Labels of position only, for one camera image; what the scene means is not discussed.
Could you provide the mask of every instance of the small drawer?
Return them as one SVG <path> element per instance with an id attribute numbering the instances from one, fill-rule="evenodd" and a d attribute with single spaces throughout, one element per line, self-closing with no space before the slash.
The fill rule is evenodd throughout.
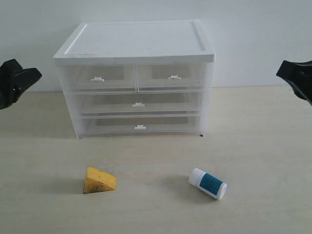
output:
<path id="1" fill-rule="evenodd" d="M 135 115 L 170 112 L 182 114 L 200 111 L 203 102 L 208 101 L 207 92 L 162 93 L 162 94 L 120 94 L 82 95 L 66 94 L 67 104 L 73 115 Z"/>
<path id="2" fill-rule="evenodd" d="M 59 66 L 65 91 L 136 91 L 134 66 Z"/>
<path id="3" fill-rule="evenodd" d="M 207 63 L 158 64 L 136 67 L 138 89 L 190 90 L 204 89 Z"/>
<path id="4" fill-rule="evenodd" d="M 200 132 L 199 117 L 74 119 L 77 137 L 127 133 Z"/>

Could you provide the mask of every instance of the blue label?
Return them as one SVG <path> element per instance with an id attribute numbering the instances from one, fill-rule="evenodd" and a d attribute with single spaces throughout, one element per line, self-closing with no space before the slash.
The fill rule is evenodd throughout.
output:
<path id="1" fill-rule="evenodd" d="M 220 186 L 223 182 L 214 176 L 206 173 L 200 182 L 200 187 L 209 191 L 210 193 L 217 195 L 220 189 Z"/>

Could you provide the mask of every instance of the white wall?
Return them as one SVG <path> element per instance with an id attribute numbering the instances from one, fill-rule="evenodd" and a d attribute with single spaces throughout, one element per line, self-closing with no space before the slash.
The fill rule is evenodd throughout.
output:
<path id="1" fill-rule="evenodd" d="M 311 9 L 308 0 L 2 0 L 0 63 L 37 67 L 31 90 L 56 91 L 52 57 L 80 22 L 199 18 L 217 52 L 214 86 L 282 84 L 282 60 L 312 59 Z"/>

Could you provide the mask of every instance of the plastic bottle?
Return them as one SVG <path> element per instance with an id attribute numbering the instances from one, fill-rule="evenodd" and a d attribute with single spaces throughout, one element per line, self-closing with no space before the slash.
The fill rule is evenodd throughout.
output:
<path id="1" fill-rule="evenodd" d="M 217 200 L 223 198 L 228 187 L 223 181 L 198 168 L 192 171 L 189 183 Z"/>

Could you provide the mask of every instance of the light wood surface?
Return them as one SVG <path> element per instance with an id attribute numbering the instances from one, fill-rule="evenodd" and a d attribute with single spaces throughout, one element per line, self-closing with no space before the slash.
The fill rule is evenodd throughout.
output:
<path id="1" fill-rule="evenodd" d="M 0 111 L 0 233 L 308 234 L 312 107 L 288 86 L 212 90 L 209 133 L 75 138 L 62 93 Z M 117 189 L 83 195 L 87 166 Z M 199 167 L 221 201 L 188 184 Z"/>

